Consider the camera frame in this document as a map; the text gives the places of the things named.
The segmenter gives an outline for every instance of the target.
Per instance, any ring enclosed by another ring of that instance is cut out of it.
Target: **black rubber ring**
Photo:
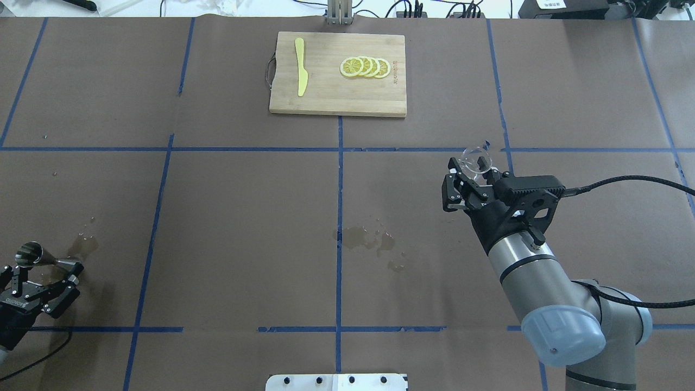
[[[514,262],[513,264],[509,265],[509,267],[507,267],[505,269],[505,271],[502,272],[502,274],[500,275],[500,284],[502,284],[502,281],[504,281],[505,278],[512,271],[516,270],[516,268],[523,266],[525,264],[529,264],[529,263],[534,262],[534,261],[538,261],[538,260],[555,260],[555,261],[557,261],[557,258],[552,256],[552,255],[548,255],[548,254],[540,254],[540,255],[531,255],[530,257],[526,257],[522,260],[518,260],[518,261]]]
[[[567,375],[567,377],[573,378],[574,380],[582,381],[584,383],[588,383],[588,384],[592,384],[592,385],[597,385],[598,387],[603,387],[603,388],[612,388],[614,390],[625,390],[625,391],[633,391],[633,390],[637,389],[637,384],[616,383],[614,381],[602,380],[599,378],[593,378],[593,377],[589,377],[589,376],[576,374],[575,372],[572,372],[569,369],[566,371],[566,375]]]

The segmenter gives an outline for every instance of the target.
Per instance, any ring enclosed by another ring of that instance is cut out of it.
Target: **white label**
[[[564,0],[536,0],[538,7],[542,10],[557,10],[560,8],[567,8],[564,4]]]

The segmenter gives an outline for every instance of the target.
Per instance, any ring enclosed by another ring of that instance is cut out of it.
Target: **black box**
[[[564,3],[563,8],[541,9],[539,4],[554,5]],[[522,19],[604,19],[608,11],[607,0],[524,0],[519,9]]]

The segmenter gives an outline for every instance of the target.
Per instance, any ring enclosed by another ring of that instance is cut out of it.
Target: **black handle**
[[[94,1],[89,1],[89,0],[63,0],[66,3],[74,4],[78,7],[85,8],[86,10],[89,11],[96,11],[97,10],[97,5]]]

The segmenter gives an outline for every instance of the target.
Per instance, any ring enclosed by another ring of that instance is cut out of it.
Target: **light blue joint cover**
[[[523,318],[521,331],[531,342],[538,359],[551,367],[586,361],[606,346],[596,318],[573,305],[537,308]]]
[[[632,301],[639,301],[640,303],[642,300],[639,300],[637,296],[634,294],[630,294],[628,292],[625,292],[623,290],[617,289],[610,287],[611,289],[615,289],[618,292],[621,292],[624,294],[627,298],[629,298]],[[647,342],[649,339],[649,336],[651,335],[651,332],[654,330],[654,321],[652,320],[651,313],[649,312],[648,309],[642,308],[642,307],[635,307],[637,308],[637,311],[639,312],[639,317],[642,318],[642,337],[639,339],[639,342],[637,343],[637,346],[642,345],[644,342]]]

